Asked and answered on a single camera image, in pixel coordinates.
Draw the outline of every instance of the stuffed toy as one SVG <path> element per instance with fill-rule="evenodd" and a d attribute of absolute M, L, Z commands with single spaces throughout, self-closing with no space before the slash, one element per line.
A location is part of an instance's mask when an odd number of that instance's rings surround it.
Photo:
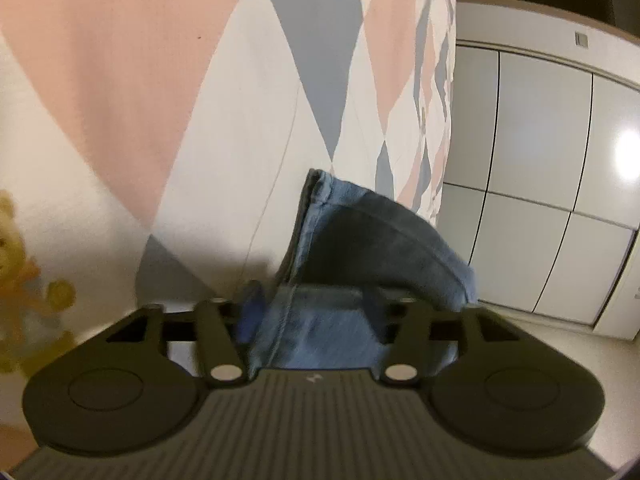
<path fill-rule="evenodd" d="M 0 190 L 0 332 L 3 335 L 0 339 L 0 371 L 3 372 L 12 371 L 19 365 L 20 359 L 16 360 L 15 355 L 12 357 L 12 349 L 24 349 L 28 343 L 24 331 L 28 311 L 43 320 L 59 323 L 58 313 L 71 307 L 76 300 L 76 290 L 66 280 L 49 283 L 45 298 L 25 287 L 40 276 L 40 268 L 34 258 L 27 257 L 14 217 L 11 196 Z"/>

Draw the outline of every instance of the circular pad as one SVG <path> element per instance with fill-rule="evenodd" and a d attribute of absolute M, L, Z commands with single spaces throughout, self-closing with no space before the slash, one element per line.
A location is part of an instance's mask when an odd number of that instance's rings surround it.
<path fill-rule="evenodd" d="M 81 408 L 112 412 L 135 402 L 142 395 L 143 385 L 136 374 L 103 368 L 76 377 L 69 386 L 69 396 Z"/>
<path fill-rule="evenodd" d="M 604 408 L 600 383 L 537 341 L 482 344 L 434 378 L 434 410 L 471 444 L 516 456 L 585 443 Z"/>
<path fill-rule="evenodd" d="M 418 376 L 418 370 L 410 365 L 391 365 L 385 375 L 393 381 L 411 381 Z"/>
<path fill-rule="evenodd" d="M 40 444 L 109 455 L 173 433 L 197 399 L 195 379 L 146 345 L 88 342 L 34 375 L 22 405 Z"/>
<path fill-rule="evenodd" d="M 210 373 L 215 380 L 224 382 L 235 381 L 242 376 L 242 370 L 235 365 L 218 365 Z"/>

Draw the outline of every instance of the white cabinet door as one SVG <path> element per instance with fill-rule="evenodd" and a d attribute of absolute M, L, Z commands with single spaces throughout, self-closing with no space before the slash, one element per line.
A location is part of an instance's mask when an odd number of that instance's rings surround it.
<path fill-rule="evenodd" d="M 500 54 L 489 190 L 571 210 L 589 131 L 591 74 Z"/>
<path fill-rule="evenodd" d="M 478 298 L 532 312 L 569 213 L 488 193 L 471 266 Z"/>
<path fill-rule="evenodd" d="M 640 92 L 598 76 L 575 209 L 633 229 L 640 223 Z"/>
<path fill-rule="evenodd" d="M 633 231 L 572 214 L 536 314 L 593 323 L 623 265 Z"/>
<path fill-rule="evenodd" d="M 498 53 L 457 47 L 445 182 L 486 189 L 494 145 L 497 93 Z"/>
<path fill-rule="evenodd" d="M 484 191 L 443 184 L 437 229 L 447 244 L 468 262 L 476 240 Z"/>
<path fill-rule="evenodd" d="M 640 330 L 640 237 L 593 332 L 633 339 Z"/>

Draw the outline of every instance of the patterned fabric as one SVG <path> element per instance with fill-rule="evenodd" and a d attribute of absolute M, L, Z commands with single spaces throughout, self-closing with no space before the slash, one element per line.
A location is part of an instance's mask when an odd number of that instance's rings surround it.
<path fill-rule="evenodd" d="M 0 189 L 42 283 L 76 288 L 65 333 L 272 276 L 309 168 L 434 223 L 454 15 L 455 0 L 0 0 Z"/>

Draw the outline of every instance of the denim fabric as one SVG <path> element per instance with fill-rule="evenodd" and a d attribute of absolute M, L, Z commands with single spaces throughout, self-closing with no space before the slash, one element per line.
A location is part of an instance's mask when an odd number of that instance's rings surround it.
<path fill-rule="evenodd" d="M 308 174 L 278 275 L 280 288 L 250 349 L 252 373 L 261 367 L 375 373 L 386 349 L 364 316 L 360 286 L 408 290 L 441 310 L 476 301 L 472 269 L 428 222 L 324 171 Z M 430 356 L 433 370 L 453 354 L 453 344 L 439 346 Z"/>
<path fill-rule="evenodd" d="M 402 290 L 388 296 L 406 297 Z M 252 345 L 250 375 L 260 368 L 370 368 L 378 377 L 389 345 L 380 343 L 364 314 L 359 288 L 283 285 Z M 456 344 L 433 341 L 422 374 L 435 375 L 456 357 Z"/>
<path fill-rule="evenodd" d="M 234 340 L 239 345 L 250 344 L 267 311 L 262 284 L 251 280 L 240 291 L 236 303 L 240 306 L 240 319 L 235 326 Z"/>

